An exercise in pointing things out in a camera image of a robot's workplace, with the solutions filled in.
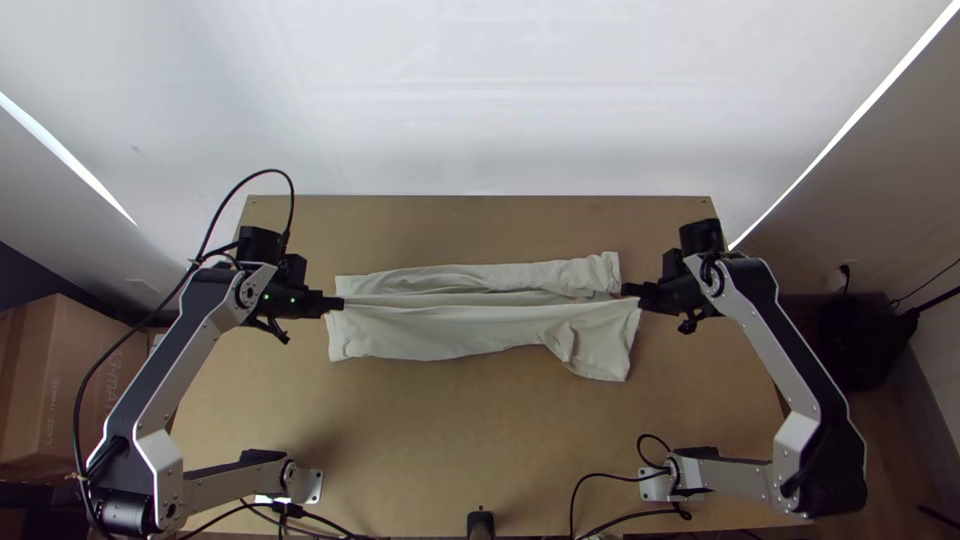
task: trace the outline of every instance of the black cable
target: black cable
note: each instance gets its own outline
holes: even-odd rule
[[[628,477],[624,477],[624,476],[615,476],[615,475],[606,474],[606,473],[590,473],[590,474],[587,474],[587,475],[581,477],[580,480],[577,481],[577,485],[574,486],[574,488],[573,488],[573,493],[570,495],[570,513],[569,513],[569,515],[568,515],[568,518],[569,518],[569,521],[568,521],[568,525],[569,525],[569,536],[568,536],[568,540],[582,540],[583,538],[587,538],[587,537],[589,537],[589,536],[593,536],[593,535],[595,535],[595,534],[599,534],[600,532],[602,532],[602,531],[606,530],[607,528],[612,527],[612,526],[614,526],[614,525],[616,525],[616,524],[618,524],[618,523],[622,523],[622,522],[627,521],[627,520],[636,519],[636,518],[641,518],[641,517],[646,517],[646,516],[656,516],[656,515],[661,515],[661,514],[677,514],[677,515],[680,516],[680,518],[683,519],[684,521],[689,521],[689,520],[693,519],[693,515],[690,514],[690,512],[688,512],[688,511],[680,508],[680,504],[677,503],[677,502],[674,502],[674,503],[672,503],[672,504],[673,504],[673,508],[671,508],[670,510],[648,510],[648,511],[645,511],[645,512],[634,512],[634,513],[632,513],[632,514],[627,514],[627,515],[625,515],[625,516],[620,516],[620,517],[618,517],[618,518],[616,518],[616,519],[613,519],[613,520],[611,520],[611,521],[608,521],[608,522],[604,523],[603,525],[600,525],[599,527],[595,527],[595,528],[591,529],[590,532],[588,532],[587,534],[585,534],[585,535],[583,535],[583,536],[579,536],[579,537],[575,537],[575,536],[574,536],[574,534],[573,534],[573,509],[574,509],[574,502],[576,501],[577,491],[580,489],[580,485],[583,484],[583,482],[584,482],[585,480],[587,480],[587,479],[589,479],[589,478],[597,478],[597,477],[599,477],[599,478],[610,478],[610,479],[613,479],[613,480],[619,480],[619,481],[621,481],[621,482],[642,482],[642,481],[644,481],[644,480],[649,480],[649,479],[651,479],[651,478],[656,478],[656,477],[658,477],[658,476],[665,476],[665,475],[671,473],[670,467],[667,467],[667,466],[664,466],[664,465],[657,465],[657,464],[653,463],[652,461],[650,461],[649,459],[647,459],[647,457],[643,454],[642,444],[643,444],[643,441],[645,441],[646,439],[653,439],[653,440],[657,441],[658,443],[660,443],[660,445],[663,446],[664,450],[666,450],[668,454],[671,452],[670,445],[668,445],[666,442],[664,442],[663,439],[661,439],[660,437],[657,437],[656,435],[653,435],[652,433],[644,433],[644,434],[640,435],[639,437],[637,437],[637,454],[640,455],[640,459],[643,460],[643,462],[646,463],[648,467],[650,467],[650,468],[652,468],[652,469],[654,469],[654,470],[657,470],[658,472],[656,472],[656,473],[654,473],[654,474],[646,475],[646,476],[641,476],[641,477],[639,477],[639,478],[628,478]],[[676,491],[677,486],[680,484],[680,467],[677,465],[677,462],[676,462],[676,460],[675,460],[674,458],[670,457],[670,458],[668,458],[668,459],[673,463],[673,470],[676,471],[676,476],[674,477],[674,480],[673,480],[673,487],[672,487],[671,490],[670,490],[670,492],[673,493],[673,492]]]
[[[268,522],[270,522],[270,523],[273,523],[274,525],[280,525],[280,521],[279,521],[279,520],[273,519],[272,517],[264,514],[263,512],[257,510],[256,508],[250,506],[250,505],[247,504],[247,502],[244,501],[243,499],[240,500],[240,503],[247,505],[247,506],[248,506],[247,510],[250,510],[251,512],[253,512],[253,513],[256,514],[257,516],[259,516],[260,519],[263,519],[264,521],[268,521]],[[314,539],[319,539],[319,540],[341,540],[341,537],[339,537],[339,536],[332,536],[332,535],[329,535],[329,534],[323,534],[323,533],[320,533],[320,532],[317,532],[317,531],[311,531],[311,530],[303,529],[303,528],[300,528],[300,527],[294,527],[293,525],[289,525],[289,524],[284,525],[284,528],[287,529],[288,531],[293,531],[293,532],[298,532],[298,533],[300,533],[300,534],[305,534],[305,535],[307,535],[307,536],[309,536],[309,537],[311,537],[311,538],[314,538]]]
[[[314,520],[314,521],[319,521],[320,523],[323,523],[323,524],[326,525],[327,527],[330,527],[330,528],[335,529],[336,531],[338,531],[338,532],[340,532],[340,533],[343,533],[343,535],[346,536],[346,537],[349,538],[349,539],[352,539],[352,540],[363,540],[360,536],[358,536],[358,535],[356,535],[356,534],[353,534],[352,532],[350,532],[350,531],[348,531],[347,529],[341,527],[340,525],[337,525],[336,523],[330,521],[330,520],[327,519],[327,518],[320,517],[320,516],[318,516],[318,515],[316,515],[316,514],[311,514],[310,512],[307,512],[306,510],[302,510],[301,513],[303,514],[303,517],[310,518],[310,519],[312,519],[312,520]]]
[[[926,287],[927,285],[933,283],[938,277],[940,277],[940,276],[942,276],[944,273],[946,273],[947,270],[953,268],[954,266],[956,266],[956,265],[958,265],[958,264],[960,264],[960,258],[957,258],[957,260],[955,260],[955,261],[953,261],[952,263],[948,264],[948,265],[946,266],[946,268],[944,268],[943,270],[937,272],[932,278],[928,279],[923,285],[921,285],[921,286],[917,287],[916,289],[910,291],[909,293],[905,294],[904,296],[901,296],[900,298],[895,298],[895,299],[891,300],[891,301],[890,301],[890,304],[894,307],[894,309],[900,307],[900,302],[903,302],[903,301],[906,300],[907,298],[910,298],[910,297],[913,296],[914,294],[917,294],[918,292],[920,292],[921,289],[923,289],[923,288]]]
[[[202,533],[203,531],[207,530],[207,528],[212,527],[214,524],[220,522],[220,520],[225,519],[225,518],[227,518],[227,517],[229,517],[229,516],[232,516],[233,514],[236,514],[237,512],[239,512],[239,511],[241,511],[241,510],[246,510],[246,509],[249,508],[249,507],[267,507],[267,508],[269,508],[270,505],[269,505],[269,504],[265,504],[265,503],[256,503],[256,504],[246,504],[246,505],[238,506],[238,507],[236,507],[236,508],[231,508],[230,510],[227,510],[226,512],[220,514],[219,516],[217,516],[217,517],[211,519],[210,521],[204,523],[204,524],[201,525],[199,528],[194,529],[194,530],[190,531],[189,533],[181,536],[181,537],[179,538],[179,540],[187,540],[187,538],[193,538],[194,536],[196,536],[196,535]]]
[[[937,512],[933,508],[930,508],[929,506],[921,504],[917,506],[917,510],[919,510],[921,514],[926,514],[932,517],[933,519],[940,521],[941,523],[944,523],[946,525],[953,527],[954,529],[960,529],[960,523],[957,523],[956,521],[948,518],[947,516],[941,514],[940,512]]]
[[[653,439],[657,441],[658,443],[660,443],[660,446],[662,446],[663,449],[666,450],[668,454],[670,453],[670,445],[663,442],[663,439],[661,439],[660,437],[657,437],[652,433],[644,433],[643,435],[640,435],[639,437],[637,437],[637,454],[640,455],[640,459],[642,459],[643,462],[646,463],[647,466],[652,469],[657,469],[658,471],[669,471],[670,470],[669,467],[666,467],[664,465],[657,465],[643,455],[643,449],[640,446],[643,443],[643,441],[645,441],[646,439]]]
[[[210,227],[207,229],[207,234],[203,236],[203,243],[200,244],[200,249],[197,251],[197,258],[199,258],[203,254],[203,250],[206,249],[207,242],[210,241],[210,236],[213,234],[213,228],[214,226],[216,226],[217,221],[220,219],[220,214],[223,213],[223,209],[226,208],[227,203],[230,202],[230,199],[232,199],[233,196],[237,193],[237,191],[240,191],[240,188],[246,185],[247,182],[253,180],[258,176],[262,176],[264,174],[269,174],[269,173],[279,174],[287,181],[287,185],[290,186],[290,210],[287,213],[287,225],[283,229],[283,246],[282,247],[286,247],[287,240],[289,240],[290,238],[290,227],[293,225],[293,205],[294,205],[293,180],[290,179],[287,173],[281,171],[280,169],[263,169],[237,182],[237,185],[233,186],[233,189],[230,190],[230,193],[227,193],[227,196],[223,199],[223,202],[220,203],[220,207],[217,208],[216,213],[213,214],[213,220],[210,222]]]
[[[220,214],[223,213],[223,209],[227,206],[227,203],[230,202],[230,199],[247,182],[253,180],[254,178],[260,175],[267,174],[267,173],[277,173],[283,176],[284,179],[286,179],[287,184],[290,186],[290,210],[287,214],[287,224],[283,231],[283,246],[286,247],[287,241],[290,238],[290,227],[293,224],[293,208],[294,208],[294,197],[295,197],[295,193],[293,189],[293,181],[290,179],[287,173],[279,169],[263,169],[261,171],[257,171],[247,176],[240,182],[238,182],[237,185],[234,186],[233,189],[231,189],[230,192],[227,194],[227,196],[223,199],[223,202],[220,203],[220,207],[217,208],[217,211],[214,214],[213,219],[210,221],[210,226],[207,227],[207,232],[203,236],[203,243],[200,244],[200,249],[197,250],[197,256],[194,257],[194,261],[190,263],[189,268],[187,268],[187,271],[184,272],[183,277],[180,278],[179,283],[177,283],[177,285],[173,288],[173,290],[170,291],[170,294],[168,294],[163,299],[163,301],[160,302],[160,305],[158,305],[156,309],[151,311],[146,317],[143,318],[143,320],[141,320],[139,323],[137,323],[132,328],[130,328],[130,330],[127,331],[127,333],[124,334],[119,340],[117,340],[116,343],[111,345],[110,348],[108,348],[106,352],[104,352],[103,355],[101,355],[100,358],[98,358],[97,361],[93,363],[90,369],[87,370],[87,373],[84,374],[83,379],[80,380],[80,387],[77,389],[77,397],[73,403],[73,426],[72,426],[73,457],[74,457],[75,465],[77,468],[76,478],[80,488],[80,498],[83,501],[84,511],[87,514],[87,520],[93,525],[94,529],[96,529],[96,531],[100,533],[100,535],[106,538],[107,540],[111,540],[113,536],[111,536],[110,533],[108,533],[103,528],[103,524],[101,523],[100,519],[96,517],[96,511],[93,508],[93,503],[90,500],[90,494],[88,493],[88,489],[90,486],[89,486],[89,479],[87,478],[87,475],[89,473],[87,471],[86,464],[83,462],[83,453],[80,449],[80,404],[83,401],[83,394],[87,389],[87,385],[90,383],[90,379],[93,377],[93,374],[97,371],[97,369],[99,369],[100,366],[102,366],[103,363],[106,362],[106,360],[110,358],[110,356],[121,345],[123,345],[123,343],[126,342],[127,339],[130,338],[130,336],[134,335],[135,333],[143,329],[143,327],[146,326],[147,323],[153,320],[153,318],[156,317],[163,310],[164,307],[166,307],[166,305],[170,302],[170,300],[172,300],[173,297],[176,296],[177,292],[179,292],[180,289],[183,288],[187,280],[190,279],[190,276],[193,275],[193,273],[198,268],[200,268],[200,265],[203,264],[203,262],[207,259],[207,257],[212,255],[225,255],[224,252],[226,250],[232,249],[232,247],[235,247],[232,244],[228,244],[227,246],[217,248],[207,254],[204,253],[204,249],[206,249],[207,247],[207,242],[210,241],[210,236],[213,234],[213,230],[217,225],[217,221],[220,219]],[[97,465],[99,466],[102,463],[104,463],[104,461],[102,460],[98,461]]]
[[[590,473],[580,477],[580,480],[577,480],[577,485],[573,487],[573,493],[570,494],[570,512],[567,515],[569,518],[567,524],[569,525],[569,538],[573,540],[573,509],[574,503],[577,500],[577,492],[580,491],[580,486],[587,480],[591,478],[609,478],[611,480],[619,480],[621,482],[642,482],[644,480],[649,480],[651,478],[656,478],[658,476],[664,476],[669,474],[667,471],[659,471],[647,476],[641,476],[639,478],[631,478],[626,476],[617,476],[614,474],[607,473]]]

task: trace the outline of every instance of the wooden table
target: wooden table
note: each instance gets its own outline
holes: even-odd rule
[[[242,223],[283,227],[285,197],[250,197]],[[623,278],[655,280],[680,225],[713,217],[699,197],[298,197],[290,251],[307,283],[333,294],[338,274],[448,263],[534,262],[618,251]],[[183,399],[173,431],[189,469],[280,449],[325,471],[316,513],[374,536],[460,536],[466,514],[495,512],[499,535],[565,535],[577,479],[634,476],[644,432],[674,447],[713,445],[769,458],[782,422],[774,386],[732,320],[691,336],[645,313],[626,383],[577,377],[543,347],[419,363],[331,364],[322,321],[287,321],[286,347],[264,332],[226,334]],[[648,454],[662,458],[655,445]],[[636,484],[595,479],[577,499],[580,533],[640,502]],[[618,532],[791,523],[722,494]],[[194,517],[188,528],[226,507]],[[249,512],[212,530],[276,534]]]

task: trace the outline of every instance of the white wall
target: white wall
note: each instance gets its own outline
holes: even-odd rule
[[[947,3],[12,2],[0,91],[177,259],[268,166],[301,193],[710,195],[733,237]]]
[[[960,257],[960,19],[741,244],[788,293],[825,292],[845,259],[853,291],[899,297]],[[960,284],[960,270],[903,303]],[[921,316],[911,347],[960,446],[960,298]]]
[[[0,240],[102,300],[152,309],[182,265],[0,109]],[[140,278],[161,291],[126,283]],[[16,283],[4,286],[16,287]]]

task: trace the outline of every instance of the wrinkled fabric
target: wrinkled fabric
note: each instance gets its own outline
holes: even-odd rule
[[[338,276],[330,360],[437,361],[543,345],[574,373],[624,381],[640,319],[616,253],[530,264],[446,265]]]

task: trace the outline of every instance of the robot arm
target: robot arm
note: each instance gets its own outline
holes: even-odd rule
[[[770,460],[721,457],[716,448],[675,449],[670,475],[641,482],[644,500],[699,500],[712,491],[770,503],[804,518],[850,512],[866,504],[863,439],[850,422],[847,401],[777,302],[778,287],[760,259],[724,252],[718,220],[680,229],[682,249],[664,254],[656,283],[627,283],[623,294],[640,307],[687,320],[726,316],[740,323],[790,407],[774,437]]]
[[[190,515],[250,494],[319,501],[322,472],[298,468],[284,452],[246,450],[235,463],[184,471],[166,430],[224,332],[253,326],[285,343],[278,318],[343,309],[342,299],[303,285],[306,261],[280,245],[279,234],[241,228],[241,268],[198,270],[184,288],[180,316],[107,417],[87,461],[94,511],[108,532],[162,538]]]

